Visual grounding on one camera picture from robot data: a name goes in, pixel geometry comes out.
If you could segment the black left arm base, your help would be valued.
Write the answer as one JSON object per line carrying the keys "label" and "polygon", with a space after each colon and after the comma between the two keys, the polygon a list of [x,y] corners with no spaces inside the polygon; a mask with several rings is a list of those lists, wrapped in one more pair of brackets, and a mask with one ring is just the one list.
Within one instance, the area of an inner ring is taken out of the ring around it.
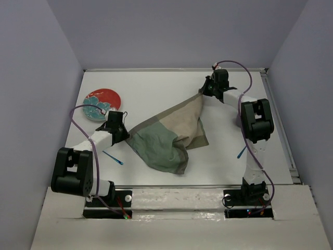
{"label": "black left arm base", "polygon": [[85,202],[83,217],[86,219],[131,219],[132,190],[116,190],[114,199],[111,197],[93,198]]}

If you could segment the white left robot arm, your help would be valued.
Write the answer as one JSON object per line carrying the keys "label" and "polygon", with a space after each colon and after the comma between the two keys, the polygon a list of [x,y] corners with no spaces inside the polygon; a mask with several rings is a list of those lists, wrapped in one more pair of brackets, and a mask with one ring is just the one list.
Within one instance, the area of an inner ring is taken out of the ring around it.
{"label": "white left robot arm", "polygon": [[100,179],[98,156],[107,148],[129,138],[124,113],[109,110],[106,121],[82,143],[58,150],[51,189],[55,193],[97,198],[105,206],[116,196],[114,183]]}

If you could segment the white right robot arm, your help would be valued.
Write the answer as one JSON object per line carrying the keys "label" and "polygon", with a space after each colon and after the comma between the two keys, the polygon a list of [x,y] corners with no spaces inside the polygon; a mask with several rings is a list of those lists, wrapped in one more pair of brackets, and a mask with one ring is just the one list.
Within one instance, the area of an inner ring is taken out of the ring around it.
{"label": "white right robot arm", "polygon": [[247,150],[246,169],[239,189],[224,191],[224,204],[235,206],[255,206],[262,201],[268,190],[264,168],[261,164],[266,143],[274,132],[274,122],[268,99],[252,98],[229,86],[228,71],[214,69],[206,77],[199,93],[214,96],[223,104],[237,109],[238,120]]}

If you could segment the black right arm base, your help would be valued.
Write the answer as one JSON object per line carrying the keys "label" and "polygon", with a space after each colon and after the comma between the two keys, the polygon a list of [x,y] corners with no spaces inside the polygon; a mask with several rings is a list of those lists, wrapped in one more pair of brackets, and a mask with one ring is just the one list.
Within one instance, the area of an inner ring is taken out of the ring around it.
{"label": "black right arm base", "polygon": [[249,185],[244,181],[240,188],[224,190],[222,205],[226,219],[274,217],[265,182]]}

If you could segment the green beige patchwork cloth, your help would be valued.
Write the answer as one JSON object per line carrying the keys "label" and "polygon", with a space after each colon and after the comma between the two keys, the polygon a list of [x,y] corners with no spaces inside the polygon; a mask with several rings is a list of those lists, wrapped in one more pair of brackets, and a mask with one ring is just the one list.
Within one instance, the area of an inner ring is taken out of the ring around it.
{"label": "green beige patchwork cloth", "polygon": [[203,95],[198,93],[135,126],[126,142],[148,167],[182,175],[188,150],[209,145],[202,109]]}

